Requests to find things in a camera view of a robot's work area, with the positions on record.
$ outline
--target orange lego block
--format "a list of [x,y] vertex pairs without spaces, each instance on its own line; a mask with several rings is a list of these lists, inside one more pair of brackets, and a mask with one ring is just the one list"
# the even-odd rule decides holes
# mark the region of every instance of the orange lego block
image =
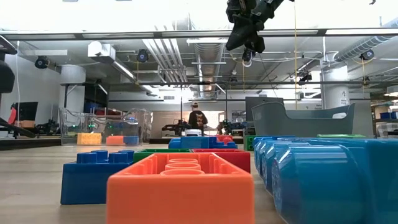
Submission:
[[123,139],[124,139],[124,136],[108,136],[106,138],[106,144],[109,146],[125,145]]
[[[165,171],[172,159],[201,170]],[[252,176],[213,153],[153,154],[112,175],[106,196],[107,224],[254,223]]]
[[100,145],[101,144],[101,133],[78,133],[77,134],[78,145]]

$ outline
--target man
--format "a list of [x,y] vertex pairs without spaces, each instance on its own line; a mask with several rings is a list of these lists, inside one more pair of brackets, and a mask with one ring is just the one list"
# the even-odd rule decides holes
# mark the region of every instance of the man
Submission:
[[201,135],[203,136],[208,123],[207,118],[205,114],[198,109],[197,102],[192,102],[191,108],[192,112],[189,114],[188,124],[192,127],[192,129],[201,130]]

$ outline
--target white column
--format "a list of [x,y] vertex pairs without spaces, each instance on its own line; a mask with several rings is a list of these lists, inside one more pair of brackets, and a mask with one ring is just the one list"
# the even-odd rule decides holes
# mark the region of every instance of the white column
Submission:
[[[323,81],[348,81],[347,66],[323,71]],[[324,85],[322,94],[325,109],[349,105],[347,84]]]
[[[63,65],[61,70],[61,84],[66,83],[83,83],[86,81],[86,69],[78,65]],[[65,98],[65,87],[60,88],[59,107],[63,108],[63,100]],[[85,87],[76,86],[67,98],[67,109],[75,112],[83,112],[85,103]]]

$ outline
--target gray container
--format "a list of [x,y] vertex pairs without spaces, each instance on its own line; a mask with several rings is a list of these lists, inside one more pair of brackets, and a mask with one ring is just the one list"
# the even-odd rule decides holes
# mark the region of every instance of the gray container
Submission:
[[[263,103],[252,108],[258,136],[294,135],[316,137],[318,134],[352,134],[355,104],[314,111],[286,111],[282,103]],[[346,113],[342,119],[334,114]]]

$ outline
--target clear plastic bin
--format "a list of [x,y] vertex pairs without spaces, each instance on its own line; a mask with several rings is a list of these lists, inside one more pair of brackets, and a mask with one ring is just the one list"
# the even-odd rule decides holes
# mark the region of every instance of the clear plastic bin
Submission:
[[138,146],[149,140],[151,127],[152,112],[146,110],[98,116],[60,108],[62,145]]

